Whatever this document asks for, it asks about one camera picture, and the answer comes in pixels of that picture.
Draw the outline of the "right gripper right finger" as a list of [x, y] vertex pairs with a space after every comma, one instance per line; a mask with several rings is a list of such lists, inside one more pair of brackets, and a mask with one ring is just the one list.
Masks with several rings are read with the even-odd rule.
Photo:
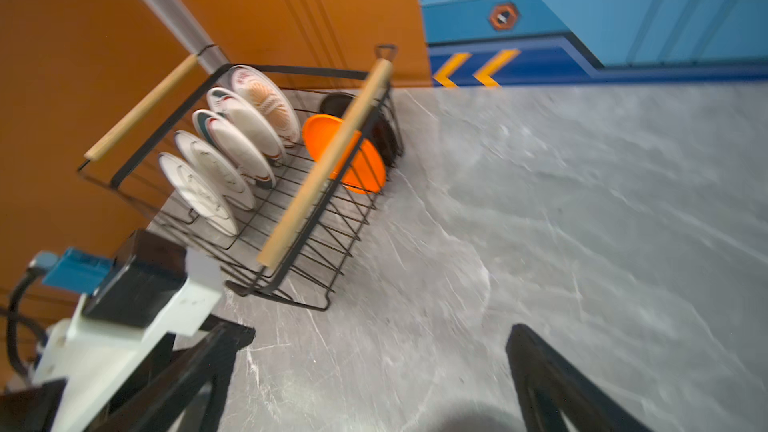
[[515, 324], [506, 344], [528, 431], [646, 431], [532, 328]]

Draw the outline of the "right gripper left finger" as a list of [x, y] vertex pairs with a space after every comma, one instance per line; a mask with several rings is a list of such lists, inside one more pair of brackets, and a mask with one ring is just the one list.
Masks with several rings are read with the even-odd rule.
[[253, 342], [252, 327], [207, 318], [196, 345], [168, 354], [168, 366], [93, 431], [216, 431], [227, 402], [238, 352]]

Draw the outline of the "black wire dish rack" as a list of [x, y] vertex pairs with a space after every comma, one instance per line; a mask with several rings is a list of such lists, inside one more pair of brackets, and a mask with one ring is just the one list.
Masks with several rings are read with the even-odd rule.
[[[298, 307], [303, 300], [295, 287], [301, 286], [311, 296], [308, 308], [324, 311], [386, 185], [378, 193], [358, 194], [345, 188], [342, 178], [363, 140], [372, 142], [378, 114], [395, 133], [399, 130], [390, 81], [396, 52], [392, 44], [378, 45], [377, 60], [369, 72], [283, 66], [280, 73], [296, 93], [295, 100], [271, 79], [273, 66], [224, 64], [152, 133], [104, 188], [171, 240], [217, 260], [226, 286], [235, 294]], [[301, 139], [293, 147], [283, 144], [282, 166], [273, 165], [229, 120], [209, 108], [209, 89], [224, 87], [234, 92], [230, 78], [236, 65], [253, 67], [269, 77], [298, 116]], [[321, 114], [319, 105], [331, 93], [349, 93], [354, 100], [325, 153], [315, 161], [305, 147], [302, 129], [308, 118]], [[197, 214], [163, 174], [158, 163], [161, 152], [186, 161], [174, 142], [177, 131], [212, 145], [250, 187], [256, 201], [252, 210], [241, 210], [223, 197], [238, 227], [234, 237], [218, 232]]]

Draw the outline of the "black plate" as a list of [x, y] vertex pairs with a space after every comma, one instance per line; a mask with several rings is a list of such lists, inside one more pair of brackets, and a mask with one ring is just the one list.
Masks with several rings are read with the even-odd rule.
[[[353, 100], [354, 96], [349, 93], [331, 93], [321, 101], [319, 112], [342, 118]], [[378, 114], [376, 117], [371, 137], [372, 143], [381, 155], [384, 164], [387, 167], [392, 167], [400, 149], [394, 130], [382, 114]]]

